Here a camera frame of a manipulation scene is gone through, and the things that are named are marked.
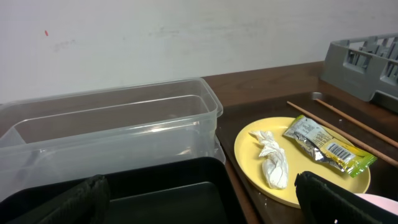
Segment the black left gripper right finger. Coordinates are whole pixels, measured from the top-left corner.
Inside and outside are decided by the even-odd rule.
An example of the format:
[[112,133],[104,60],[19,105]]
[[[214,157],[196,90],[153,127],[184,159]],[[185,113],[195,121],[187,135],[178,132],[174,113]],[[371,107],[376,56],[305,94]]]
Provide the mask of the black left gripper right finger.
[[294,185],[300,208],[309,223],[397,224],[397,215],[310,171],[298,174]]

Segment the yellow green snack wrapper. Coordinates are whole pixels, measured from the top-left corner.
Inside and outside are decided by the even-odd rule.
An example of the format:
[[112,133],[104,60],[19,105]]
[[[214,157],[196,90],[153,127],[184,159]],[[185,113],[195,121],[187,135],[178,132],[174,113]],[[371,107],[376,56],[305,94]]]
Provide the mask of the yellow green snack wrapper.
[[294,139],[316,162],[322,162],[349,174],[352,178],[364,172],[377,157],[332,136],[314,120],[300,115],[284,133]]

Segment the wooden chopstick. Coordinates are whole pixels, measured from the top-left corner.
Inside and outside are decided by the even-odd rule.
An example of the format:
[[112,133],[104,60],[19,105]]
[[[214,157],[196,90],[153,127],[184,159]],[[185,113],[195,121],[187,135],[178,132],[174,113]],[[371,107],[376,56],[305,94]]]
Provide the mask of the wooden chopstick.
[[376,131],[375,129],[365,125],[364,123],[358,121],[357,119],[354,119],[353,117],[349,116],[348,114],[345,114],[344,112],[336,109],[335,107],[333,107],[332,105],[329,105],[328,103],[325,103],[322,100],[316,99],[317,102],[319,102],[320,104],[322,104],[323,106],[326,106],[328,109],[334,111],[335,113],[339,114],[340,116],[346,118],[348,121],[354,123],[355,125],[365,129],[366,131],[372,133],[373,135],[379,137],[380,139],[384,140],[385,142],[388,142],[389,144],[393,145],[394,147],[397,147],[397,142],[385,135],[383,135],[382,133]]
[[293,106],[295,109],[301,111],[303,114],[307,115],[308,117],[314,119],[315,121],[319,122],[320,124],[328,127],[329,129],[333,130],[334,132],[342,135],[343,137],[345,137],[347,140],[351,141],[352,143],[355,143],[356,145],[358,145],[360,148],[364,149],[365,151],[368,151],[372,154],[374,154],[377,157],[380,157],[382,160],[386,161],[387,163],[389,163],[390,165],[397,167],[397,161],[395,161],[393,158],[390,158],[389,156],[377,151],[375,148],[368,146],[367,144],[365,144],[364,142],[356,139],[355,137],[353,137],[352,135],[338,129],[337,127],[333,126],[332,124],[322,120],[321,118],[319,118],[318,116],[315,116],[314,114],[304,110],[303,108],[291,103],[291,102],[287,102],[287,104],[289,104],[290,106]]

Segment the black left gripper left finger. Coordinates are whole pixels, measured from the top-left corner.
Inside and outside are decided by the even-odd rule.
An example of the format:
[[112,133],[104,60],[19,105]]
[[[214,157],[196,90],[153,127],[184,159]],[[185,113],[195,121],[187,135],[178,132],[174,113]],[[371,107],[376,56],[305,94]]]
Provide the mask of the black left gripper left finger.
[[108,181],[96,175],[30,211],[6,212],[6,223],[103,223],[109,201]]

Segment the white pink bowl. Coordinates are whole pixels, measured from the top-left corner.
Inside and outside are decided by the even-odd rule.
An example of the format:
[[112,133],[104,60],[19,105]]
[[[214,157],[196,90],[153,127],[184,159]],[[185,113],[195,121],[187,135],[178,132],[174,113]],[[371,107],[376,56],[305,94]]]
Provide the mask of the white pink bowl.
[[374,205],[377,205],[380,208],[383,208],[384,210],[387,210],[388,212],[398,215],[398,202],[395,200],[373,194],[356,195],[361,197],[362,199],[365,199],[368,202],[371,202]]

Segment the white napkin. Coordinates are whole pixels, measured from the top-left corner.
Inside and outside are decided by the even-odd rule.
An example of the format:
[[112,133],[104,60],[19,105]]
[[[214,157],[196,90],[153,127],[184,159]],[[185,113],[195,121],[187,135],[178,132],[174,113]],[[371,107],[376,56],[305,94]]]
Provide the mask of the white napkin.
[[259,157],[264,158],[261,167],[267,185],[271,189],[285,189],[289,181],[289,165],[284,149],[271,131],[252,131],[250,135],[262,146]]

